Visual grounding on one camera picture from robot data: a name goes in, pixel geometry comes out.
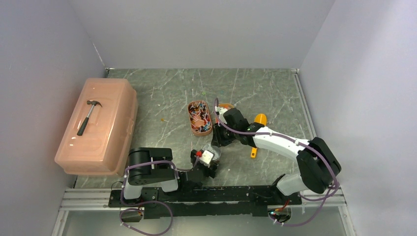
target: marble surface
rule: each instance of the marble surface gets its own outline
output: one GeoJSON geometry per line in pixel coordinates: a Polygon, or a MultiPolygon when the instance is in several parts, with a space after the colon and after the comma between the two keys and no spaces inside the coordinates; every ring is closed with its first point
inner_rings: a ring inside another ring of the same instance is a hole
{"type": "MultiPolygon", "coordinates": [[[[212,139],[212,134],[192,135],[187,114],[191,101],[207,101],[212,111],[218,97],[220,103],[237,107],[249,122],[264,113],[269,128],[311,139],[289,69],[112,69],[108,77],[126,78],[137,91],[139,109],[131,148],[171,148],[178,168],[191,168],[190,151],[201,149],[212,139]]],[[[238,141],[221,150],[217,176],[208,178],[206,186],[271,184],[281,174],[298,171],[290,159],[264,149],[252,159],[251,147],[238,141]]],[[[75,187],[109,188],[119,179],[78,176],[75,187]]]]}

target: orange translucent box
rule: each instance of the orange translucent box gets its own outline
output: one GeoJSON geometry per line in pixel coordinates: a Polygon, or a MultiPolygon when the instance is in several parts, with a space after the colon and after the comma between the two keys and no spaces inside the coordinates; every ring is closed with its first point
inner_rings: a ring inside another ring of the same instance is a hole
{"type": "Polygon", "coordinates": [[[66,173],[73,175],[123,175],[136,114],[136,91],[126,79],[89,78],[55,156],[66,173]],[[81,136],[77,132],[95,106],[81,136]]]}

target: white wall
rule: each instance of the white wall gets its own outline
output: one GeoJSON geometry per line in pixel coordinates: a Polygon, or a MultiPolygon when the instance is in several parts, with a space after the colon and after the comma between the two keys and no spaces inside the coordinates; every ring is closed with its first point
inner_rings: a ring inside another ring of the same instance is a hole
{"type": "Polygon", "coordinates": [[[417,230],[417,1],[337,0],[301,66],[357,234],[417,230]]]}
{"type": "Polygon", "coordinates": [[[0,0],[0,235],[51,235],[73,176],[54,157],[104,66],[67,0],[0,0]]]}
{"type": "Polygon", "coordinates": [[[299,68],[334,0],[70,0],[107,67],[299,68]]]}

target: yellow-orange utensil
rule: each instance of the yellow-orange utensil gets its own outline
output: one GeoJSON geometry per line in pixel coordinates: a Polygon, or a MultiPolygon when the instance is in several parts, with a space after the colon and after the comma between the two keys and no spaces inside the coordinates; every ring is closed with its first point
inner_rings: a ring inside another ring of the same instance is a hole
{"type": "MultiPolygon", "coordinates": [[[[266,125],[267,124],[267,116],[265,116],[265,114],[258,114],[255,117],[255,122],[259,123],[259,124],[266,125]]],[[[250,157],[255,158],[257,151],[258,151],[258,149],[256,147],[253,147],[252,152],[250,153],[250,157]]]]}

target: hammer head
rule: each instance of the hammer head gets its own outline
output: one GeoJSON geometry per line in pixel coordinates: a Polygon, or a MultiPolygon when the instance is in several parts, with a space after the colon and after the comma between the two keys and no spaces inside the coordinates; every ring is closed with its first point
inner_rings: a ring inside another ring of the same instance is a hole
{"type": "Polygon", "coordinates": [[[87,101],[87,105],[93,105],[93,106],[100,105],[100,107],[103,107],[100,102],[90,101],[90,100],[87,101]]]}

